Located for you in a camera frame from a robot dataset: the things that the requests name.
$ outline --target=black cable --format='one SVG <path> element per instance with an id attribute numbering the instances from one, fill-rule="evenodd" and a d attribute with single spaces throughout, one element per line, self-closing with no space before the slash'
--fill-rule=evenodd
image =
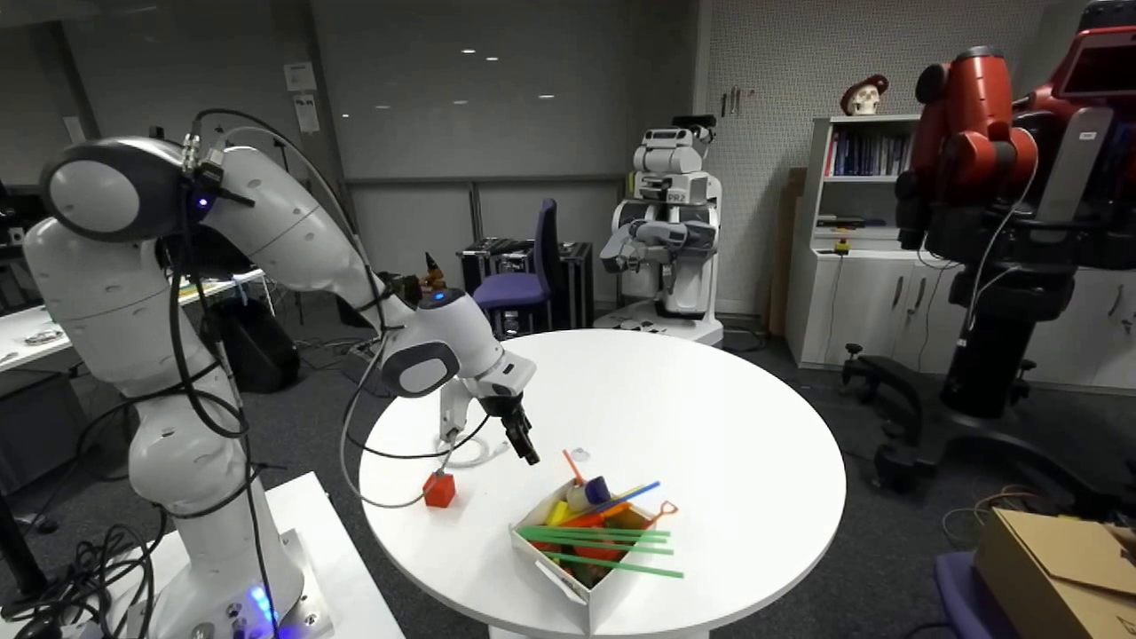
<path id="1" fill-rule="evenodd" d="M 44 629 L 70 626 L 76 614 L 87 609 L 90 620 L 101 626 L 104 634 L 122 634 L 125 617 L 122 617 L 122 626 L 113 630 L 107 629 L 109 585 L 122 583 L 125 574 L 132 574 L 135 569 L 141 569 L 146 572 L 141 585 L 154 590 L 148 554 L 159 542 L 164 527 L 166 527 L 166 514 L 159 512 L 159 532 L 148 542 L 141 542 L 141 554 L 135 561 L 122 561 L 122 554 L 128 554 L 135 548 L 132 542 L 135 532 L 125 527 L 125 526 L 109 526 L 101 542 L 94 542 L 94 541 L 76 542 L 76 558 L 68 563 L 68 574 L 50 583 L 50 590 L 30 609 L 5 614 L 5 617 L 6 620 L 30 620 L 19 630 L 24 639 L 24 634 L 38 634 Z"/>
<path id="2" fill-rule="evenodd" d="M 203 417 L 203 425 L 210 425 L 216 438 L 229 438 L 229 439 L 242 438 L 242 445 L 244 445 L 244 483 L 231 497 L 223 497 L 220 505 L 203 506 L 203 512 L 187 512 L 187 514 L 178 512 L 175 519 L 205 519 L 205 514 L 229 506 L 231 501 L 238 501 L 242 493 L 248 497 L 254 549 L 255 549 L 263 591 L 271 600 L 275 639 L 280 639 L 280 626 L 278 626 L 278 609 L 275 609 L 278 607 L 275 603 L 275 585 L 271 585 L 265 561 L 263 561 L 263 542 L 261 542 L 261 514 L 255 514 L 255 505 L 254 505 L 255 472 L 254 472 L 248 421 L 223 399 L 198 390 L 196 378 L 187 377 L 187 363 L 184 363 L 180 324 L 178 324 L 180 320 L 178 291 L 180 291 L 184 259 L 187 259 L 193 278 L 196 278 L 193 223 L 187 223 L 184 199 L 180 199 L 178 214 L 180 214 L 180 254 L 169 259 L 175 264 L 175 281 L 169 281 L 169 348 L 175 348 L 175 364 L 178 364 L 178 377 L 180 377 L 180 393 L 187 399 L 187 406 Z M 216 409 L 223 409 L 238 421 L 238 430 L 231 432 L 220 421 L 213 421 L 213 415 L 205 412 L 203 399 L 213 401 Z"/>
<path id="3" fill-rule="evenodd" d="M 365 453 L 377 453 L 377 456 L 398 456 L 398 461 L 420 461 L 420 456 L 452 456 L 459 447 L 467 447 L 469 439 L 476 439 L 483 430 L 487 430 L 491 415 L 483 415 L 483 421 L 463 438 L 453 447 L 445 447 L 445 452 L 431 452 L 431 453 L 392 453 L 392 452 L 377 452 L 369 445 L 364 445 L 356 432 L 348 432 L 352 447 L 365 452 Z"/>
<path id="4" fill-rule="evenodd" d="M 244 505 L 248 505 L 248 519 L 254 519 L 254 549 L 255 549 L 255 569 L 261 569 L 263 596 L 271 600 L 275 639 L 280 639 L 278 596 L 275 596 L 271 569 L 265 569 L 265 561 L 263 561 L 261 514 L 255 514 L 254 490 L 244 490 Z"/>
<path id="5" fill-rule="evenodd" d="M 193 385 L 187 363 L 184 363 L 184 344 L 180 344 L 180 305 L 178 305 L 178 283 L 180 283 L 180 259 L 175 259 L 175 281 L 169 281 L 169 348 L 175 348 L 175 364 L 180 377 L 180 390 L 193 406 L 193 412 L 203 417 L 205 430 L 213 430 L 223 439 L 238 439 L 238 430 L 223 430 L 213 421 L 213 415 L 203 409 L 198 390 Z"/>
<path id="6" fill-rule="evenodd" d="M 265 125 L 263 116 L 248 113 L 248 109 L 231 109 L 231 105 L 198 109 L 198 113 L 193 116 L 193 129 L 187 129 L 193 139 L 198 139 L 205 116 L 242 116 L 242 122 L 254 122 L 255 129 L 278 135 L 275 141 L 280 141 L 285 154 L 290 150 L 290 154 L 316 172 L 316 181 L 322 183 L 327 199 L 342 209 L 342 221 L 336 221 L 336 223 L 345 223 L 345 226 L 342 226 L 345 236 L 348 236 L 348 241 L 356 246 L 356 251 L 358 251 L 364 278 L 365 278 L 365 288 L 369 288 L 369 305 L 377 305 L 381 331 L 394 331 L 394 325 L 387 325 L 384 291 L 377 288 L 377 273 L 373 273 L 369 264 L 364 259 L 365 251 L 364 251 L 364 241 L 358 241 L 358 226 L 356 226 L 356 221 L 348 216 L 345 199 L 342 199 L 336 193 L 332 193 L 332 183 L 327 183 L 327 177 L 316 169 L 316 162 L 311 162 L 280 129 Z"/>

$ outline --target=green straw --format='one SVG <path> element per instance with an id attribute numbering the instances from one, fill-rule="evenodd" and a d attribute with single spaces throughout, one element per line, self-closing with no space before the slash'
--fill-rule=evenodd
<path id="1" fill-rule="evenodd" d="M 564 527 L 564 526 L 524 526 L 523 536 L 590 536 L 590 541 L 666 541 L 666 527 Z"/>
<path id="2" fill-rule="evenodd" d="M 567 542 L 567 548 L 599 548 L 599 542 L 616 542 L 616 548 L 666 548 L 666 541 L 599 541 L 599 536 L 524 536 L 529 542 Z"/>
<path id="3" fill-rule="evenodd" d="M 555 548 L 597 548 L 597 541 L 529 541 L 529 542 L 555 542 Z M 626 548 L 626 542 L 604 542 L 626 554 L 675 554 L 672 548 Z"/>
<path id="4" fill-rule="evenodd" d="M 663 578 L 683 578 L 683 572 L 672 569 L 651 569 L 651 563 L 626 563 L 626 561 L 594 561 L 594 558 L 575 558 L 575 554 L 546 554 L 555 561 L 567 561 L 567 563 L 599 563 L 612 572 L 643 572 L 643 574 L 663 574 Z"/>

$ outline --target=shelf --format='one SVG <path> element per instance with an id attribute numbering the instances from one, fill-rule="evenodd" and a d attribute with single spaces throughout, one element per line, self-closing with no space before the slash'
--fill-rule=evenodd
<path id="1" fill-rule="evenodd" d="M 894 172 L 832 172 L 823 183 L 894 183 Z"/>
<path id="2" fill-rule="evenodd" d="M 870 116 L 820 116 L 836 129 L 857 129 L 857 125 L 920 125 L 920 113 L 870 113 Z"/>
<path id="3" fill-rule="evenodd" d="M 812 236 L 881 236 L 881 241 L 900 241 L 900 226 L 812 226 Z"/>

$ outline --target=bookshelf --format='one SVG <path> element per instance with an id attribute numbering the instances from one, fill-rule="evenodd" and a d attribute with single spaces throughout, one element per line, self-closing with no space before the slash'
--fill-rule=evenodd
<path id="1" fill-rule="evenodd" d="M 909 165 L 917 113 L 817 116 L 800 236 L 900 251 L 894 181 Z"/>

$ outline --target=door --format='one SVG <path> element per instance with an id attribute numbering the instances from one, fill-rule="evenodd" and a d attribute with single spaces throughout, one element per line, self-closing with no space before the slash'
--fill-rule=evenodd
<path id="1" fill-rule="evenodd" d="M 844 363 L 844 344 L 865 356 L 902 356 L 909 310 L 920 300 L 920 264 L 906 254 L 850 254 L 838 259 L 836 305 L 829 320 L 829 363 Z"/>
<path id="2" fill-rule="evenodd" d="M 928 264 L 923 271 L 929 273 L 929 294 L 928 294 L 928 305 L 923 305 L 923 317 L 920 317 L 923 333 L 920 333 L 920 348 L 917 348 L 913 370 L 943 377 L 953 370 L 954 344 L 960 344 L 960 333 L 961 333 L 961 317 L 966 317 L 961 305 L 953 305 L 953 283 L 961 273 L 961 267 L 954 267 L 954 264 L 943 264 L 943 267 Z"/>

